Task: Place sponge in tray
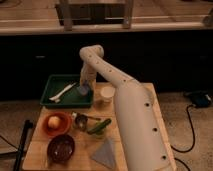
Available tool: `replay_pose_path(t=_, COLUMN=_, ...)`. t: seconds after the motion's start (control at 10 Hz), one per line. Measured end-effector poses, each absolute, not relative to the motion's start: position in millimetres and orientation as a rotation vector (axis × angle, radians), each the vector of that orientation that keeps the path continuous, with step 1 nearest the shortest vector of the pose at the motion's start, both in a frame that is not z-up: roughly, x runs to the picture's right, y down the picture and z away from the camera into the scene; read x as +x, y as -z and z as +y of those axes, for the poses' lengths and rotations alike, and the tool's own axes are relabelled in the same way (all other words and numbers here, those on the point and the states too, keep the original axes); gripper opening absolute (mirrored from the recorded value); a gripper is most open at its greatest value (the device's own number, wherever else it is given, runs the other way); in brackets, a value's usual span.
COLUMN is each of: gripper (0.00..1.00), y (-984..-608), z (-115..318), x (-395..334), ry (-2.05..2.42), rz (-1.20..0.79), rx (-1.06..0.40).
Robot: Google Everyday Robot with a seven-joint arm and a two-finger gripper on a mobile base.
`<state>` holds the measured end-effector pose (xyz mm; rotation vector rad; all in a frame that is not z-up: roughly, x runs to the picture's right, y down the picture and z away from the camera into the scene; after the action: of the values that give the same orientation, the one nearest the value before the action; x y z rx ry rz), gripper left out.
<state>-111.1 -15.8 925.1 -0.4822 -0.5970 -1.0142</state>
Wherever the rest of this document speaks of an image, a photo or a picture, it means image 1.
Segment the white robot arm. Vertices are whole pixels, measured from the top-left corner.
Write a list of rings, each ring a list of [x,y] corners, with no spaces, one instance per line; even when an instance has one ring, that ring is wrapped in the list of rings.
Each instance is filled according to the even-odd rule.
[[[114,110],[128,171],[174,171],[155,117],[150,92],[135,78],[103,60],[100,45],[80,49],[82,81],[99,73],[115,87]]]

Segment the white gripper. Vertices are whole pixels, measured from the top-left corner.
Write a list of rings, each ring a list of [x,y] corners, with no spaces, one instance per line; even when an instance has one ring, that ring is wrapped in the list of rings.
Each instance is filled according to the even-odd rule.
[[[88,64],[84,64],[80,72],[80,87],[93,90],[96,83],[97,72]]]

